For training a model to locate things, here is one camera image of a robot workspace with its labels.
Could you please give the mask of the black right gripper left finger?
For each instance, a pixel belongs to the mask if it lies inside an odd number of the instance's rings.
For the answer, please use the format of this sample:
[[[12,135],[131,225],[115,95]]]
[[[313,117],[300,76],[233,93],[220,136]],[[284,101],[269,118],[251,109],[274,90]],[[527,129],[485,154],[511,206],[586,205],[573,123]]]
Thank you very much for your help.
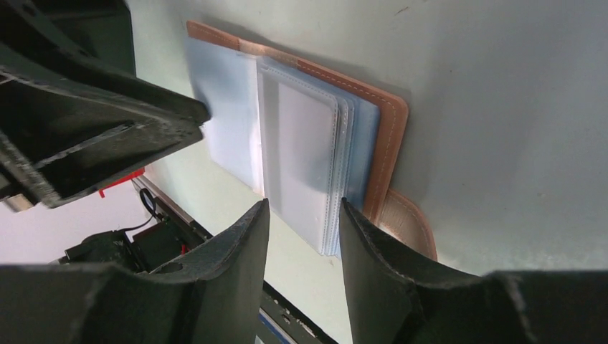
[[[3,343],[253,343],[267,199],[150,273],[116,264],[1,267]]]

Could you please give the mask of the tan leather card holder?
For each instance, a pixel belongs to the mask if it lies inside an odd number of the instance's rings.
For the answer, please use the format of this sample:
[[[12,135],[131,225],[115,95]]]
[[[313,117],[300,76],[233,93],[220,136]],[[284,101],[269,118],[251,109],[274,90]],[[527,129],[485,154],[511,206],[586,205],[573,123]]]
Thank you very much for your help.
[[[435,259],[419,208],[390,188],[409,115],[400,97],[196,21],[186,25],[211,159],[267,198],[317,253],[338,256],[339,204]]]

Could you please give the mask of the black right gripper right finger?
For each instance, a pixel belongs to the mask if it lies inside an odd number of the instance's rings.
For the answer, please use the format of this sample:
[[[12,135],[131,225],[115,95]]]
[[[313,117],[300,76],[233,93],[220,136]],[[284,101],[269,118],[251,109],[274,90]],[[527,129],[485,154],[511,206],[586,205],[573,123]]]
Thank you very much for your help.
[[[373,225],[346,199],[341,259],[355,343],[605,343],[607,272],[468,274]]]

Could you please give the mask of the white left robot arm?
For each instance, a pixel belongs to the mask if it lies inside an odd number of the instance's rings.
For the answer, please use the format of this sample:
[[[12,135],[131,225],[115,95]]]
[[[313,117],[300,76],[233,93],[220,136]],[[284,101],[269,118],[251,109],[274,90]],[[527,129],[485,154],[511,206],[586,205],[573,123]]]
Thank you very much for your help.
[[[202,139],[204,103],[136,75],[125,1],[1,3],[1,260],[46,262],[138,225],[126,186]]]

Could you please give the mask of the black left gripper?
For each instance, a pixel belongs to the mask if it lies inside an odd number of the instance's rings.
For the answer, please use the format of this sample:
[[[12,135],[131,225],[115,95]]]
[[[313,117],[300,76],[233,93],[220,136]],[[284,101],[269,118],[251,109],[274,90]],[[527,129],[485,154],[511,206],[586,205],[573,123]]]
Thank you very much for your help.
[[[1,3],[1,202],[57,208],[203,138],[198,100],[87,53],[34,1]]]

